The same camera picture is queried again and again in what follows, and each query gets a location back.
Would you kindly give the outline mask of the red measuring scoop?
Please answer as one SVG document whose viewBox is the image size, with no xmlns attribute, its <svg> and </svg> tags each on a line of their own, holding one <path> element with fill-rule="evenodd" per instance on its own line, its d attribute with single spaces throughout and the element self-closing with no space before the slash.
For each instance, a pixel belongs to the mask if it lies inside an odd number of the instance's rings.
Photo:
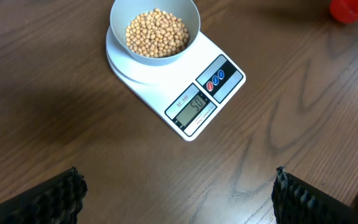
<svg viewBox="0 0 358 224">
<path fill-rule="evenodd" d="M 338 22 L 351 24 L 358 21 L 358 0 L 332 0 L 329 11 Z"/>
</svg>

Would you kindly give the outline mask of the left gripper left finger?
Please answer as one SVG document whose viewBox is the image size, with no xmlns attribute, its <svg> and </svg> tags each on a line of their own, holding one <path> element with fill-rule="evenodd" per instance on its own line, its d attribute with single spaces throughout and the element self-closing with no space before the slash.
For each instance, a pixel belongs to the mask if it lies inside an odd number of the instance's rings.
<svg viewBox="0 0 358 224">
<path fill-rule="evenodd" d="M 72 167 L 0 203 L 0 224 L 76 224 L 87 191 L 84 176 Z"/>
</svg>

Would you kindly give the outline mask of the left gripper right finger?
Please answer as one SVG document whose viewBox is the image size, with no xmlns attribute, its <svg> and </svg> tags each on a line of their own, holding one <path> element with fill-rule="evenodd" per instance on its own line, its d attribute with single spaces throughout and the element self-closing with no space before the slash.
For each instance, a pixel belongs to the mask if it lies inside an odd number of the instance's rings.
<svg viewBox="0 0 358 224">
<path fill-rule="evenodd" d="M 280 166 L 273 184 L 272 203 L 277 224 L 358 224 L 352 208 L 287 173 Z"/>
</svg>

